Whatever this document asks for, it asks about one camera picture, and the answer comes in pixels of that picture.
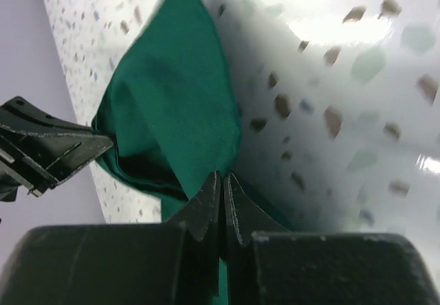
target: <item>gray floor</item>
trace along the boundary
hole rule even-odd
[[[0,104],[21,95],[74,122],[43,0],[0,0],[0,19]],[[88,168],[39,199],[21,188],[16,203],[0,203],[0,218],[0,270],[15,243],[33,227],[104,222]]]

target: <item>green cloth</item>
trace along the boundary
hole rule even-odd
[[[197,193],[210,172],[230,171],[240,125],[228,64],[200,0],[164,0],[120,61],[92,122],[115,142],[97,162],[128,186],[158,196],[163,220]],[[267,200],[251,188],[247,194],[288,226]],[[219,274],[214,303],[227,304],[222,261]]]

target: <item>speckled surface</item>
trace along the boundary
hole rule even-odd
[[[203,1],[242,115],[237,172],[301,230],[405,235],[440,284],[439,0]],[[45,3],[86,123],[157,0]],[[92,171],[107,221],[158,217]]]

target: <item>brown spot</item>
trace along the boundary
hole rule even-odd
[[[309,41],[301,41],[300,46],[298,46],[298,51],[303,53],[309,43]]]
[[[140,15],[140,9],[139,6],[135,7],[135,19],[138,25],[142,24],[142,17]]]
[[[400,127],[396,123],[386,123],[384,127],[385,134],[392,137],[395,141],[400,138]]]
[[[255,132],[260,132],[261,130],[263,130],[266,124],[267,124],[267,119],[265,118],[254,118],[252,121],[250,121],[250,127]]]
[[[274,73],[269,75],[269,88],[273,89],[275,85],[278,83],[278,77]]]
[[[226,9],[225,4],[221,4],[219,6],[219,16],[221,16],[223,12],[225,12],[225,9]]]
[[[129,28],[129,25],[127,25],[127,22],[125,22],[125,21],[121,21],[121,25],[120,25],[120,27],[121,27],[121,30],[122,30],[122,32],[123,32],[124,34],[128,34],[128,33],[129,33],[130,28]]]
[[[324,119],[330,136],[335,139],[338,136],[339,131],[341,131],[342,114],[337,109],[330,106],[324,112]]]
[[[382,18],[383,16],[398,16],[402,11],[402,8],[396,0],[384,0],[381,9],[379,18]]]
[[[344,17],[342,23],[359,21],[364,16],[365,11],[366,6],[356,6],[355,8],[352,8],[351,11]]]
[[[303,192],[305,191],[304,179],[298,173],[292,172],[290,178]]]
[[[423,75],[417,82],[417,86],[420,88],[428,103],[432,105],[439,90],[439,83],[431,76]]]
[[[292,108],[290,107],[289,97],[286,94],[278,94],[275,98],[275,111],[282,119],[289,117]]]
[[[324,54],[324,63],[327,66],[333,66],[341,52],[341,46],[333,46]]]
[[[282,155],[281,155],[281,159],[283,161],[289,161],[292,157],[292,152],[290,150],[286,150]]]
[[[410,191],[410,186],[403,181],[394,180],[390,182],[388,190],[394,195],[406,197],[408,195],[408,192]]]

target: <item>robotic claw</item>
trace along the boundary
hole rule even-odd
[[[77,135],[71,133],[71,146],[80,142]],[[111,145],[96,136],[103,142],[84,156],[87,163]],[[19,144],[8,139],[11,146]],[[0,149],[15,153],[3,147],[4,140],[2,133]],[[10,164],[17,160],[12,158]],[[3,155],[0,160],[8,163]],[[30,179],[11,177],[16,183]],[[32,179],[30,189],[41,192],[64,180],[54,178],[52,183]],[[161,224],[30,231],[0,278],[0,304],[212,304],[219,294],[221,261],[228,269],[231,305],[440,304],[419,254],[404,237],[288,231],[245,194],[233,174],[222,179],[218,172]]]

